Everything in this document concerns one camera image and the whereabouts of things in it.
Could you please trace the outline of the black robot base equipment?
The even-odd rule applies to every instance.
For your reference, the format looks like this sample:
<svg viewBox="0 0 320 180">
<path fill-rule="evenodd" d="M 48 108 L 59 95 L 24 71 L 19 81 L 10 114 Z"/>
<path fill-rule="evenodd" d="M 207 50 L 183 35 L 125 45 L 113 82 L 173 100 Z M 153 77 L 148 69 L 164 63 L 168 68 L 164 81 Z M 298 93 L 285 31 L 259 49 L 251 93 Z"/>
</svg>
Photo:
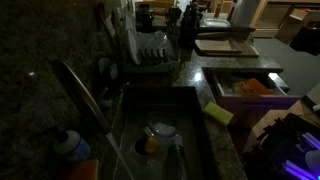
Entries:
<svg viewBox="0 0 320 180">
<path fill-rule="evenodd" d="M 287 160 L 307 170 L 305 154 L 314 150 L 304 140 L 310 133 L 320 139 L 320 129 L 301 117 L 289 113 L 264 128 L 252 149 L 243 154 L 244 170 L 248 180 L 300 180 L 285 169 Z"/>
</svg>

